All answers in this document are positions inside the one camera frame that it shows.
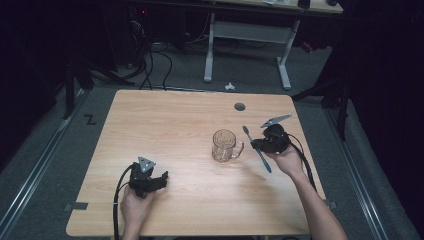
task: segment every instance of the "metal rail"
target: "metal rail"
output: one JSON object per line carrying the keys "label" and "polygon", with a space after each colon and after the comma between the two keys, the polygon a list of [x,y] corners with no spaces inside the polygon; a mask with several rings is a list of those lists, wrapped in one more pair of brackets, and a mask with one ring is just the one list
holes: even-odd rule
{"label": "metal rail", "polygon": [[0,239],[9,238],[9,235],[12,232],[13,227],[18,221],[27,203],[31,199],[32,194],[35,192],[38,184],[43,178],[44,173],[47,171],[47,168],[52,162],[53,160],[52,156],[54,152],[56,151],[56,147],[61,141],[64,133],[66,132],[66,129],[68,128],[69,123],[73,119],[75,112],[78,110],[78,108],[87,98],[87,96],[88,96],[88,93],[84,92],[83,90],[80,90],[77,93],[77,104],[74,111],[69,115],[67,119],[64,119],[62,121],[59,128],[56,130],[55,134],[53,135],[53,137],[50,139],[49,143],[47,144],[47,147],[44,149],[43,153],[38,159],[38,162],[35,165],[34,169],[31,171],[30,175],[28,176],[27,180],[25,181],[25,183],[19,190],[18,194],[16,195],[14,201],[10,205],[6,214],[3,216],[0,222]]}
{"label": "metal rail", "polygon": [[356,192],[359,203],[361,204],[362,210],[364,211],[365,218],[370,226],[371,232],[374,235],[374,239],[386,240],[389,239],[386,234],[386,230],[380,217],[378,216],[377,209],[375,208],[374,202],[368,194],[368,190],[365,187],[364,182],[362,181],[361,175],[356,168],[355,161],[353,156],[350,153],[349,147],[346,142],[343,141],[337,131],[337,121],[334,113],[330,109],[324,109],[324,114],[327,118],[327,121],[330,123],[331,130],[334,136],[337,138],[340,149],[344,155],[346,168],[348,175],[352,181],[352,186]]}

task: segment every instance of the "black cable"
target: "black cable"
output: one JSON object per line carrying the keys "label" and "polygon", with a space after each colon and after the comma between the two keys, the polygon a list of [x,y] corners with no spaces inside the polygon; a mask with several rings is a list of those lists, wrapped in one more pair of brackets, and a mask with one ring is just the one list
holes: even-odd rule
{"label": "black cable", "polygon": [[240,41],[240,45],[243,46],[243,47],[256,48],[256,49],[262,49],[262,48],[272,47],[272,46],[276,45],[276,43],[261,42],[262,45],[255,46],[254,44],[248,44],[248,42],[252,42],[252,41]]}
{"label": "black cable", "polygon": [[302,159],[303,164],[305,164],[305,168],[306,168],[306,173],[308,175],[309,178],[309,182],[311,183],[312,187],[315,189],[315,191],[317,191],[317,187],[315,185],[315,181],[314,181],[314,177],[312,175],[312,169],[311,166],[309,165],[308,160],[305,157],[304,151],[303,151],[303,147],[302,144],[300,143],[299,139],[297,139],[295,136],[291,135],[291,134],[287,134],[290,137],[293,137],[294,139],[297,140],[297,142],[299,143],[299,146],[301,148],[301,150],[290,141],[290,145],[294,147],[294,149],[296,149],[297,153],[299,154],[300,158]]}
{"label": "black cable", "polygon": [[[119,77],[119,78],[121,78],[121,79],[123,79],[123,80],[127,80],[127,79],[130,79],[130,78],[133,78],[133,77],[135,77],[135,76],[139,75],[140,73],[142,73],[145,69],[146,69],[146,61],[145,61],[144,59],[142,59],[142,60],[141,60],[141,63],[139,63],[139,65],[138,65],[137,69],[136,69],[134,72],[129,73],[128,75],[125,75],[125,76],[122,76],[122,77]],[[110,78],[102,77],[102,76],[100,76],[100,75],[98,75],[98,74],[96,74],[96,73],[94,73],[94,72],[90,72],[90,74],[91,74],[91,76],[92,76],[93,78],[98,79],[98,80],[100,80],[100,81],[104,81],[104,82],[109,82],[109,81],[111,81],[111,79],[110,79]]]}
{"label": "black cable", "polygon": [[122,188],[124,188],[126,185],[128,185],[130,182],[126,182],[124,184],[122,184],[122,186],[119,188],[119,191],[121,191]]}
{"label": "black cable", "polygon": [[153,56],[152,56],[152,49],[151,48],[149,49],[149,56],[150,56],[150,62],[151,62],[150,70],[149,70],[149,72],[146,72],[146,78],[144,78],[144,80],[141,83],[141,86],[138,88],[138,90],[141,90],[144,87],[144,84],[146,83],[146,81],[149,82],[150,90],[153,90],[152,83],[150,82],[150,79],[149,79],[149,76],[153,71]]}
{"label": "black cable", "polygon": [[113,198],[113,231],[115,235],[115,239],[119,239],[119,227],[118,227],[118,198],[119,198],[119,191],[121,190],[121,183],[122,179],[124,179],[125,174],[129,170],[133,168],[134,164],[129,166],[124,173],[121,175],[121,178],[119,179],[118,185],[116,186],[115,196]]}
{"label": "black cable", "polygon": [[199,45],[199,43],[204,42],[207,39],[208,38],[204,38],[204,39],[200,39],[200,40],[195,41],[195,42],[186,43],[185,46],[190,48],[190,49],[193,49],[193,50],[203,50],[203,49],[208,47],[208,45],[209,45],[208,43],[202,44],[201,47],[193,47],[192,45]]}
{"label": "black cable", "polygon": [[162,80],[163,90],[167,91],[167,90],[166,90],[166,86],[165,86],[165,81],[166,81],[166,78],[168,77],[168,75],[169,75],[169,73],[171,72],[171,69],[172,69],[172,59],[171,59],[168,55],[166,55],[166,54],[164,54],[164,53],[161,53],[161,52],[154,52],[154,53],[160,54],[160,55],[162,55],[162,56],[164,56],[164,57],[168,58],[168,60],[169,60],[169,64],[170,64],[170,66],[169,66],[168,72],[166,73],[166,75],[165,75],[164,79]]}
{"label": "black cable", "polygon": [[233,47],[233,49],[231,49],[229,51],[221,51],[217,47],[228,47],[228,46],[230,46],[230,44],[221,45],[221,46],[214,46],[213,49],[216,52],[218,52],[218,53],[232,53],[232,52],[235,52],[239,48],[239,46],[240,46],[240,42],[238,40],[235,40],[235,39],[225,39],[225,40],[224,39],[221,39],[221,41],[216,41],[216,40],[215,41],[216,41],[216,43],[227,43],[227,42],[231,42],[232,40],[235,41],[235,46]]}

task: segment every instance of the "wooden table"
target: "wooden table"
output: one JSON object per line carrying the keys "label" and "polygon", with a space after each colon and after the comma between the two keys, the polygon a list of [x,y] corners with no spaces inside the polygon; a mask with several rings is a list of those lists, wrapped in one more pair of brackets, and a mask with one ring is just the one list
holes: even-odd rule
{"label": "wooden table", "polygon": [[[243,103],[244,111],[234,104]],[[293,102],[285,95],[120,90],[112,103],[67,233],[113,235],[112,202],[123,171],[139,156],[156,162],[152,177],[169,171],[141,234],[147,236],[307,234],[296,189],[272,159],[265,169],[242,130],[262,138],[259,126],[270,117],[292,113],[281,122],[302,143],[320,196],[315,171]],[[220,164],[211,156],[212,136],[231,130],[245,142],[238,159]],[[119,216],[120,230],[123,230]]]}

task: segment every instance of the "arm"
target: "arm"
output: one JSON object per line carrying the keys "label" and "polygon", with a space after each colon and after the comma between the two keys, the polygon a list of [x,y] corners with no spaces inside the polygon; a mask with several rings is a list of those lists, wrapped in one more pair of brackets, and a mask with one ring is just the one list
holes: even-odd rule
{"label": "arm", "polygon": [[281,154],[265,154],[275,160],[280,170],[287,174],[296,186],[305,210],[311,237],[314,240],[347,239],[339,221],[325,205],[303,172],[302,161],[296,150],[289,146]]}
{"label": "arm", "polygon": [[121,201],[121,211],[125,221],[122,240],[138,240],[154,197],[155,192],[151,192],[145,199],[139,198],[133,189],[125,187],[124,197]]}

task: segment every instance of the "glass mug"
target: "glass mug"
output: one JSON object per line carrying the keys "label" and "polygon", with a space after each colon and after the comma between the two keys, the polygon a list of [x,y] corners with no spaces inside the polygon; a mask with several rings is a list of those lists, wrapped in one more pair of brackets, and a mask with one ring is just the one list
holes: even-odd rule
{"label": "glass mug", "polygon": [[213,135],[212,157],[220,163],[237,158],[243,151],[244,143],[236,139],[231,131],[221,129]]}

